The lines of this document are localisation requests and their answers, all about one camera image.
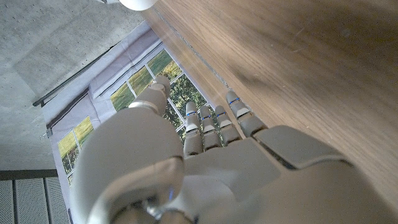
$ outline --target window pane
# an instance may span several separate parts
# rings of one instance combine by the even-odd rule
[[[87,140],[88,134],[94,131],[93,125],[90,122],[90,117],[87,116],[78,126],[74,129],[77,141],[80,147],[83,147],[83,143]]]
[[[182,145],[184,145],[184,142],[185,142],[185,127],[183,127],[182,129],[180,129],[180,130],[177,132],[177,134],[180,136]]]
[[[170,99],[183,117],[185,117],[185,105],[189,101],[196,103],[197,108],[206,104],[204,97],[186,75],[181,76],[172,84]]]
[[[152,70],[155,76],[164,75],[168,77],[170,81],[182,73],[181,68],[178,67],[177,63],[173,61],[166,50],[162,50],[157,54],[148,63],[148,67]]]
[[[62,158],[62,164],[63,164],[63,168],[65,169],[65,173],[69,174],[70,171],[72,171],[72,167],[70,166],[68,156],[64,156]]]
[[[216,117],[216,113],[213,111],[213,109],[211,108],[210,105],[209,105],[208,107],[209,107],[209,110],[210,110],[211,118],[212,118],[212,120],[213,120],[213,122],[214,122],[214,125],[215,125],[215,127],[216,127],[216,132],[217,132],[217,134],[218,134],[218,137],[219,137],[220,140],[221,140],[221,145],[224,146],[223,137],[221,136],[220,124],[218,124],[218,120],[217,120],[217,117]]]
[[[169,120],[175,128],[178,128],[182,124],[182,121],[178,117],[178,114],[175,112],[169,102],[167,102],[166,110],[164,111],[163,117]]]
[[[69,157],[69,161],[70,161],[70,167],[72,169],[75,168],[75,164],[76,164],[76,160],[77,160],[77,156],[79,155],[79,150],[77,148],[72,149],[69,153],[68,153],[68,157]]]
[[[111,96],[111,101],[116,111],[128,107],[134,99],[135,97],[127,84],[123,84]]]
[[[72,184],[73,174],[68,177],[69,186]]]
[[[138,72],[129,78],[129,83],[138,96],[151,82],[153,78],[146,67],[142,67]]]
[[[77,151],[77,144],[73,132],[70,131],[61,141],[58,142],[58,150],[62,158],[63,168],[67,174],[72,171],[72,161],[69,158],[69,154],[73,151]]]

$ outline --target wooden surface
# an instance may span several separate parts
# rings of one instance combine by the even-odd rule
[[[395,0],[159,0],[143,15],[212,100],[216,72],[268,126],[346,154],[398,209]]]

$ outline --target window frame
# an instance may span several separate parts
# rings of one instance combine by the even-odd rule
[[[143,60],[141,60],[139,63],[131,66],[128,65],[128,67],[130,68],[124,68],[122,70],[125,70],[126,72],[124,72],[121,77],[114,82],[104,93],[102,97],[105,97],[107,99],[110,99],[111,96],[123,85],[123,84],[127,84],[127,86],[129,87],[130,91],[132,92],[132,94],[134,95],[134,97],[137,97],[136,92],[133,90],[132,86],[129,83],[129,79],[130,77],[132,77],[134,74],[136,74],[140,69],[142,69],[143,67],[145,67],[147,69],[147,71],[150,73],[150,75],[152,76],[153,79],[156,78],[156,76],[154,75],[154,73],[152,72],[152,70],[149,68],[148,63],[154,58],[156,57],[159,53],[161,53],[161,51],[165,50],[168,55],[171,57],[171,59],[177,64],[177,66],[181,69],[181,73],[179,75],[177,75],[175,78],[173,78],[173,80],[170,81],[170,85],[172,85],[174,82],[176,82],[180,77],[182,77],[183,75],[185,75],[189,81],[192,83],[192,85],[197,89],[197,91],[201,94],[201,96],[205,99],[206,103],[204,104],[205,106],[211,106],[211,103],[209,102],[209,100],[206,98],[206,95],[202,93],[202,91],[200,90],[200,88],[197,87],[196,83],[192,81],[191,77],[189,76],[189,74],[185,71],[185,69],[178,63],[178,61],[173,57],[172,54],[170,54],[169,50],[167,50],[167,48],[165,47],[164,43],[162,42],[161,44],[159,44],[158,46],[156,46],[149,54],[147,54]],[[167,98],[167,101],[170,103],[171,107],[174,109],[174,111],[176,112],[176,114],[178,115],[178,118],[181,121],[181,125],[179,127],[177,127],[175,129],[176,132],[179,132],[184,126],[185,126],[185,119],[183,117],[183,115],[179,112],[178,108],[174,105],[174,103],[172,102],[172,100],[170,98]]]
[[[95,130],[95,129],[94,129],[94,126],[93,126],[93,123],[91,122],[90,116],[89,116],[89,115],[85,116],[77,125],[75,125],[73,128],[71,128],[71,130],[69,130],[69,131],[57,142],[58,151],[59,151],[59,142],[62,141],[62,139],[64,139],[64,138],[65,138],[69,133],[71,133],[71,132],[72,132],[73,137],[74,137],[74,139],[75,139],[75,142],[76,142],[76,145],[77,145],[77,150],[78,150],[79,154],[80,154],[81,151],[83,151],[82,147],[80,146],[80,143],[79,143],[79,140],[78,140],[78,138],[77,138],[77,135],[76,135],[76,133],[75,133],[75,128],[76,128],[77,126],[79,126],[86,118],[88,118],[88,121],[89,121],[90,124],[92,125],[93,131]],[[76,169],[76,168],[72,168],[72,165],[70,164],[69,156],[68,156],[68,161],[69,161],[69,165],[70,165],[70,167],[71,167],[71,171],[70,171],[68,174],[67,174],[67,172],[66,172],[66,170],[65,170],[65,167],[64,167],[63,164],[62,164],[62,166],[63,166],[63,171],[65,172],[65,175],[66,175],[67,179],[69,179],[69,177],[74,173],[74,171],[75,171],[75,169]]]

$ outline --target white lamp shade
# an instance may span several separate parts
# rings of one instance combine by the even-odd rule
[[[135,11],[143,11],[152,7],[157,0],[120,0],[123,6]]]

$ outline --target robotic hand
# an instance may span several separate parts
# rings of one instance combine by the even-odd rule
[[[398,223],[337,150],[268,129],[233,92],[226,99],[246,138],[217,106],[221,143],[209,109],[189,102],[183,148],[161,117],[169,94],[157,77],[89,138],[72,183],[76,223]]]

